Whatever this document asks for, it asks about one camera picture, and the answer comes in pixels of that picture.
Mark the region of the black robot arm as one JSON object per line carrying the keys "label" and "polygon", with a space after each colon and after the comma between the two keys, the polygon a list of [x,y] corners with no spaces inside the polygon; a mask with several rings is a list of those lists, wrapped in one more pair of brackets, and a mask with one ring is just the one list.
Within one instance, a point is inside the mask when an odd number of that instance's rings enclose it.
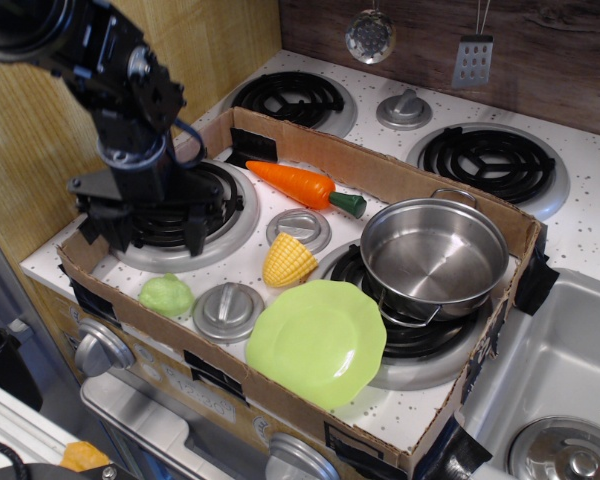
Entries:
{"label": "black robot arm", "polygon": [[199,133],[193,154],[177,158],[183,87],[131,20],[105,1],[0,1],[0,63],[48,71],[90,114],[105,169],[68,184],[89,240],[203,252],[224,220],[223,190],[202,164]]}

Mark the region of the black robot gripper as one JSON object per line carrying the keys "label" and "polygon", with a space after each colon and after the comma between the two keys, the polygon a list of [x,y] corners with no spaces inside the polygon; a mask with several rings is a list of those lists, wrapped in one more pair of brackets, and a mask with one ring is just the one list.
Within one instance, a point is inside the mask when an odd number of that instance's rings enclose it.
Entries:
{"label": "black robot gripper", "polygon": [[[90,206],[89,228],[117,251],[126,252],[133,238],[131,207],[165,211],[195,208],[203,215],[221,209],[220,181],[200,167],[179,163],[170,144],[154,144],[141,153],[100,144],[98,153],[106,168],[70,179],[68,190],[79,199],[82,209],[96,201],[102,203]],[[187,217],[184,240],[192,257],[203,253],[208,232],[206,216]]]}

